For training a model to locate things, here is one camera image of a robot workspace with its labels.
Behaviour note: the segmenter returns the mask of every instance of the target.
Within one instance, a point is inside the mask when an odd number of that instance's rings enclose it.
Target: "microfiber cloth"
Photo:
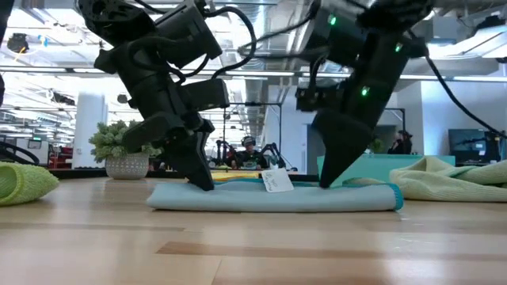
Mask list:
[[[390,172],[405,199],[449,202],[507,202],[507,161],[483,167],[455,167],[436,157],[424,157],[406,168]],[[344,184],[383,181],[354,178]]]
[[[193,184],[161,183],[155,186],[147,204],[165,210],[241,212],[390,211],[403,205],[401,192],[393,184],[333,189],[293,184],[293,191],[268,193],[260,179],[216,182],[215,190],[209,192]]]
[[[0,206],[39,199],[56,186],[58,179],[42,167],[0,162]]]

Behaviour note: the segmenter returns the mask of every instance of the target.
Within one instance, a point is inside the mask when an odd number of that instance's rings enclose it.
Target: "folded towel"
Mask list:
[[[188,183],[160,183],[147,204],[165,210],[242,212],[396,211],[403,206],[403,197],[393,184],[326,190],[308,183],[293,184],[293,191],[268,193],[259,179],[217,182],[209,192]]]
[[[0,206],[39,199],[56,186],[58,179],[42,167],[0,162]]]

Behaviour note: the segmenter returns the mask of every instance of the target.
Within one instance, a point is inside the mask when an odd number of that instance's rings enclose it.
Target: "teal box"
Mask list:
[[[456,165],[454,156],[437,156],[450,165]],[[341,186],[343,181],[351,178],[373,178],[389,182],[389,172],[418,162],[422,155],[408,154],[363,154],[337,178],[331,187]],[[322,172],[324,157],[317,158],[318,175]]]

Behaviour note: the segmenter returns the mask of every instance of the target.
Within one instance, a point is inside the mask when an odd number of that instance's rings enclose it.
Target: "desk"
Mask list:
[[[162,180],[63,180],[0,208],[2,284],[503,285],[507,205],[400,213],[153,211]]]

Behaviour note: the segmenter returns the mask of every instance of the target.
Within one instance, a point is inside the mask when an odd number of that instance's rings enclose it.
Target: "blue towel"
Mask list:
[[[238,212],[393,211],[403,206],[395,184],[346,185],[322,189],[295,182],[294,190],[268,193],[262,180],[238,179],[216,183],[205,192],[193,184],[160,183],[148,198],[155,209]]]

